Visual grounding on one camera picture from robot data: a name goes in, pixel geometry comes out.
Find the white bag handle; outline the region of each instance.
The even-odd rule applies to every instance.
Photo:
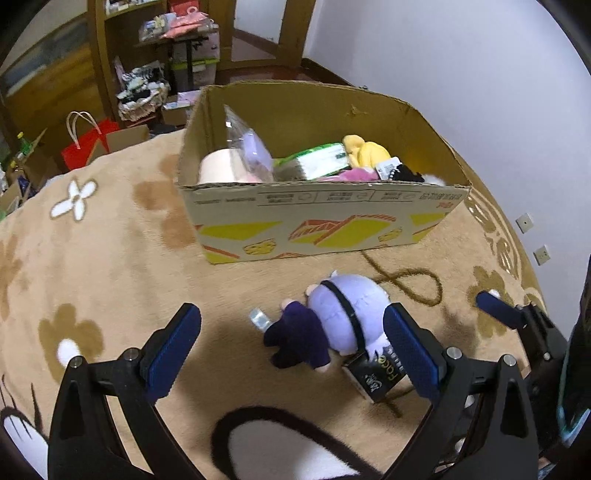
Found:
[[[70,117],[74,115],[74,120],[72,120],[72,125],[70,125]],[[98,131],[99,135],[102,135],[100,131],[99,125],[96,123],[95,119],[92,115],[88,112],[70,112],[66,118],[66,128],[68,129],[68,133],[70,134],[70,138],[76,144],[76,148],[80,150],[80,143],[78,142],[78,134],[76,133],[76,121],[79,117],[82,117],[88,123],[93,125],[96,130]]]

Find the electrical outlet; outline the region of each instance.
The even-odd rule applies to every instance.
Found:
[[[534,222],[529,213],[524,213],[515,222],[517,223],[519,230],[521,230],[521,233],[526,233],[527,230],[534,226]]]
[[[544,265],[548,260],[550,260],[550,254],[548,253],[548,247],[543,245],[539,249],[534,252],[535,260],[538,262],[538,265]]]

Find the white wall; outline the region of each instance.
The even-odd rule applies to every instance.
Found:
[[[286,0],[237,0],[234,27],[279,43]]]
[[[489,187],[569,333],[591,254],[591,76],[535,0],[323,0],[306,53],[413,104]]]
[[[23,30],[0,67],[0,74],[35,43],[64,23],[86,12],[86,0],[50,0]]]

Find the beige blanket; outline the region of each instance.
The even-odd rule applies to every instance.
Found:
[[[157,407],[210,479],[379,478],[427,411],[415,392],[371,404],[336,358],[324,374],[271,365],[274,349],[248,312],[278,318],[283,299],[303,300],[333,270],[379,281],[445,346],[524,357],[516,334],[473,304],[491,290],[543,306],[519,241],[469,168],[470,197],[417,245],[210,265],[173,185],[182,140],[162,135],[102,157],[0,223],[0,427],[42,474],[68,360],[141,347],[183,302],[200,308],[202,332]],[[147,469],[111,405],[132,460]]]

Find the red gift bag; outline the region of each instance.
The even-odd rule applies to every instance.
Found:
[[[72,116],[74,116],[74,118],[72,119],[72,124],[70,124],[70,118]],[[76,134],[76,121],[79,118],[83,118],[94,127],[80,138],[78,138]],[[61,151],[61,156],[64,158],[67,167],[70,170],[75,170],[86,165],[88,157],[98,141],[100,141],[105,147],[105,150],[109,152],[106,134],[119,130],[119,125],[117,122],[110,119],[103,120],[97,124],[95,119],[92,118],[92,115],[88,112],[70,112],[66,118],[66,128],[74,143],[64,148]]]

